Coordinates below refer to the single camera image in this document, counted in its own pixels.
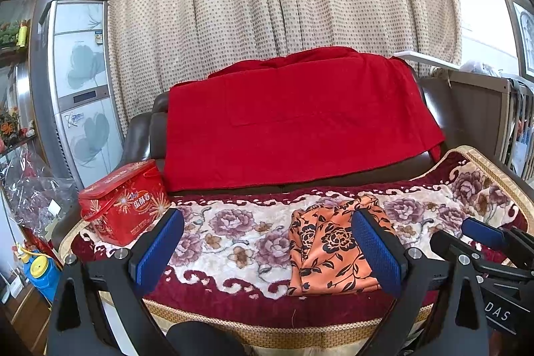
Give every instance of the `red cloth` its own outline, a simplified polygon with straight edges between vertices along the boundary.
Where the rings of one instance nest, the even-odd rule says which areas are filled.
[[[319,48],[171,88],[165,182],[170,192],[297,183],[443,140],[404,61]]]

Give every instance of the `metal bolt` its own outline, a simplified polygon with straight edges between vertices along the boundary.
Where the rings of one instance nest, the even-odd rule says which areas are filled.
[[[65,264],[68,265],[68,266],[71,266],[73,265],[76,261],[78,260],[78,257],[74,254],[69,254],[67,255],[67,257],[65,258]]]
[[[462,255],[460,255],[458,257],[458,261],[460,261],[464,266],[468,265],[471,262],[469,257],[467,255],[464,255],[464,254],[462,254]]]
[[[117,260],[122,260],[123,258],[126,258],[128,256],[128,254],[130,253],[130,251],[126,248],[121,248],[121,249],[117,249],[115,251],[115,253],[113,254],[113,256],[117,259]]]
[[[418,260],[419,258],[423,256],[423,253],[417,248],[409,248],[408,255],[414,260]]]

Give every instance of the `orange cloth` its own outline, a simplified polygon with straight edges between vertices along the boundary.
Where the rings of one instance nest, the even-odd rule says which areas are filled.
[[[351,218],[357,209],[367,209],[381,227],[393,232],[378,199],[372,195],[337,204],[315,204],[293,212],[289,227],[289,296],[349,294],[380,288],[352,237]]]

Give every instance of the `blue gripper pad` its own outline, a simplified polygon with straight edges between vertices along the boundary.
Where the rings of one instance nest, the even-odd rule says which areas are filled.
[[[138,296],[154,291],[183,233],[182,212],[169,209],[153,230],[144,233],[133,245],[128,267]]]
[[[369,263],[372,276],[386,293],[398,298],[408,268],[399,239],[384,231],[366,209],[352,214],[352,236]]]
[[[462,233],[494,251],[503,251],[505,247],[504,234],[501,230],[493,228],[474,218],[468,218],[462,223]]]

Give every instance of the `red box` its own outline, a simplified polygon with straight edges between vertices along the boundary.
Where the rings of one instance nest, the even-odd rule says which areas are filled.
[[[154,160],[129,163],[83,189],[82,218],[100,238],[117,246],[132,243],[170,202]]]

